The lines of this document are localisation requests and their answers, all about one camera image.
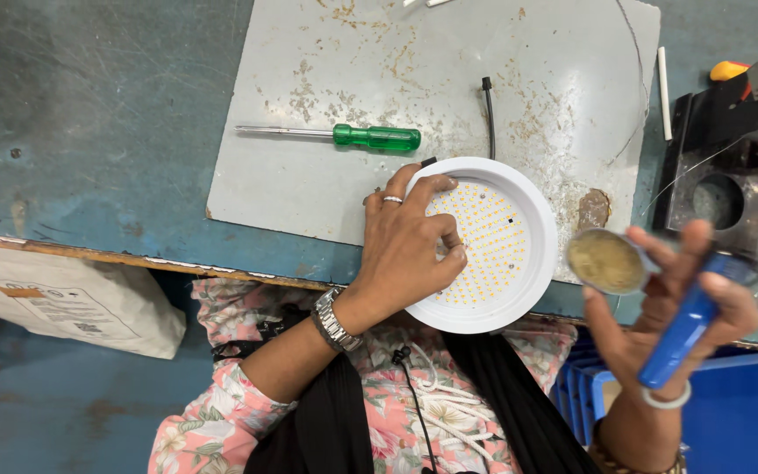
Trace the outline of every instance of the white bracelet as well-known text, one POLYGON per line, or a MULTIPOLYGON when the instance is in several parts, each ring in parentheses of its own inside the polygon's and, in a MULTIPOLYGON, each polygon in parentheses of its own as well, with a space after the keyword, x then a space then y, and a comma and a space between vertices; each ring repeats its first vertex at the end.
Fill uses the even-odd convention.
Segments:
POLYGON ((689 402, 689 397, 692 396, 692 384, 686 381, 686 386, 683 388, 683 395, 677 397, 677 400, 671 402, 658 402, 651 396, 651 391, 647 387, 642 387, 643 401, 653 408, 658 410, 672 410, 680 408, 686 402, 689 402))

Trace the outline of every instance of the black scarf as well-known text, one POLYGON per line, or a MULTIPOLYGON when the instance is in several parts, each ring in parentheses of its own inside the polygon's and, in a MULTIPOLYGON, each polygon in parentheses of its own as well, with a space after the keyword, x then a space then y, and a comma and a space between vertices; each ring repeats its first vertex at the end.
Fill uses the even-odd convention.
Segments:
MULTIPOLYGON (((283 309, 283 330, 308 315, 293 305, 283 309)), ((444 332, 442 336, 458 367, 496 414, 523 474, 598 474, 507 340, 490 334, 444 332)), ((245 358, 247 352, 242 350, 236 357, 245 358)), ((309 385, 297 409, 259 441, 244 470, 245 474, 373 471, 361 378, 344 354, 309 385)), ((423 472, 431 469, 424 467, 423 472)))

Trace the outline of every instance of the blue handle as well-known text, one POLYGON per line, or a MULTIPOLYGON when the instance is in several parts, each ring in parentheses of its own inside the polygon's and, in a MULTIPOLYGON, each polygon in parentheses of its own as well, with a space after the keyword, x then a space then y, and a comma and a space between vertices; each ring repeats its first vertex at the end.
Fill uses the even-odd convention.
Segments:
MULTIPOLYGON (((712 253, 701 271, 715 272, 734 282, 743 283, 750 277, 753 268, 748 262, 731 255, 712 253)), ((680 302, 677 316, 639 371, 639 383, 650 389, 665 385, 718 313, 719 306, 695 280, 680 302)))

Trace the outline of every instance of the label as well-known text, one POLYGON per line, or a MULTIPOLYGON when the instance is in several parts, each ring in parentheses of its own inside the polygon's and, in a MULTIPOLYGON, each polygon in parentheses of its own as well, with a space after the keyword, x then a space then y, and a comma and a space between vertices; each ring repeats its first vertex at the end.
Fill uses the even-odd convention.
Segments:
POLYGON ((82 288, 0 280, 0 291, 32 315, 75 338, 103 341, 141 338, 82 288))

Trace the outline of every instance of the gray metal sheet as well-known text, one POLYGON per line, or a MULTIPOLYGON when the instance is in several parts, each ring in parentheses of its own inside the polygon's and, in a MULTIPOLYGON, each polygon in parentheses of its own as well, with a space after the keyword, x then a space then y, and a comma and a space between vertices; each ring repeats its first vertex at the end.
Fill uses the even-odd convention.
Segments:
MULTIPOLYGON (((650 90, 659 10, 622 0, 650 90)), ((213 219, 362 244, 364 196, 430 156, 487 156, 481 77, 493 81, 497 159, 549 198, 561 248, 590 188, 630 222, 645 92, 615 0, 257 0, 207 202, 213 219), (396 154, 239 136, 237 124, 416 127, 396 154)), ((574 281, 565 264, 555 279, 574 281)))

